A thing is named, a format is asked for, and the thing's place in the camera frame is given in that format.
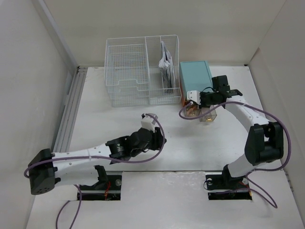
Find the grey setup guide booklet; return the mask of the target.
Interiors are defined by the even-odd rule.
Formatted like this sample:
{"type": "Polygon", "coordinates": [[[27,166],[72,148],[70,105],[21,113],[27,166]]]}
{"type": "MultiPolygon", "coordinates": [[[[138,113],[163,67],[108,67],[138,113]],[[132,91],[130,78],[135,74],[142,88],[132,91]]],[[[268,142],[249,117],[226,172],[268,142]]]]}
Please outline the grey setup guide booklet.
{"type": "Polygon", "coordinates": [[[161,41],[162,58],[159,60],[159,70],[163,79],[164,88],[175,87],[175,73],[172,56],[164,41],[161,41]]]}

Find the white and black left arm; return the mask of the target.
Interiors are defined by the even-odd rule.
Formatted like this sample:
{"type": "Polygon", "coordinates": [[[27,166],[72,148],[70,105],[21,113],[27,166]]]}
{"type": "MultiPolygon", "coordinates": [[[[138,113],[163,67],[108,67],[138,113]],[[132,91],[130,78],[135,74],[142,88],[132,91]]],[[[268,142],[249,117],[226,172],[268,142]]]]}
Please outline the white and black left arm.
{"type": "Polygon", "coordinates": [[[136,161],[133,158],[147,151],[156,151],[159,155],[165,143],[163,128],[153,127],[140,128],[131,135],[74,152],[53,153],[46,148],[30,161],[24,175],[29,179],[32,195],[41,195],[64,185],[102,189],[108,182],[106,166],[152,161],[156,156],[136,161]]]}

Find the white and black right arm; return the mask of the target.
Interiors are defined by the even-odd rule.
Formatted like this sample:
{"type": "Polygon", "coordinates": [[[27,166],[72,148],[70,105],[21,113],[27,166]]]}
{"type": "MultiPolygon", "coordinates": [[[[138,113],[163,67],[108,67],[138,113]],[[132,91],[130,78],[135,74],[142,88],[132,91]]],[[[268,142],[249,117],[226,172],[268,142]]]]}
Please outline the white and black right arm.
{"type": "Polygon", "coordinates": [[[221,174],[207,175],[208,190],[234,189],[245,176],[260,164],[271,163],[284,155],[284,130],[246,105],[242,93],[232,90],[225,75],[212,78],[213,91],[201,92],[201,107],[221,105],[248,132],[244,154],[224,166],[221,174]]]}

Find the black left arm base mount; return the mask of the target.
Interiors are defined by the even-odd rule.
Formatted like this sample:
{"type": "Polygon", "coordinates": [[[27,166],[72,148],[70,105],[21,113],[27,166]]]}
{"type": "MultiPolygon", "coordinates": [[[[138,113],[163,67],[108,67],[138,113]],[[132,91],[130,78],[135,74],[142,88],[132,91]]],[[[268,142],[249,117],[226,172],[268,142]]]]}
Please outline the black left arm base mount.
{"type": "Polygon", "coordinates": [[[94,166],[95,173],[91,172],[94,180],[92,185],[79,185],[80,197],[83,201],[119,201],[121,200],[122,172],[107,172],[104,166],[94,166]]]}

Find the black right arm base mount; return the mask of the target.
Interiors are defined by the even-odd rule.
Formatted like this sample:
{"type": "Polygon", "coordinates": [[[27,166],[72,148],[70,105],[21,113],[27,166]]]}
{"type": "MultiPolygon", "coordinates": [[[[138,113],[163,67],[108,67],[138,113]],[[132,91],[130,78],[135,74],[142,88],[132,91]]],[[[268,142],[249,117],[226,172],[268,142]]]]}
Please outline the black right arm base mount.
{"type": "Polygon", "coordinates": [[[252,200],[249,182],[245,176],[225,178],[221,172],[205,174],[204,188],[212,200],[252,200]]]}

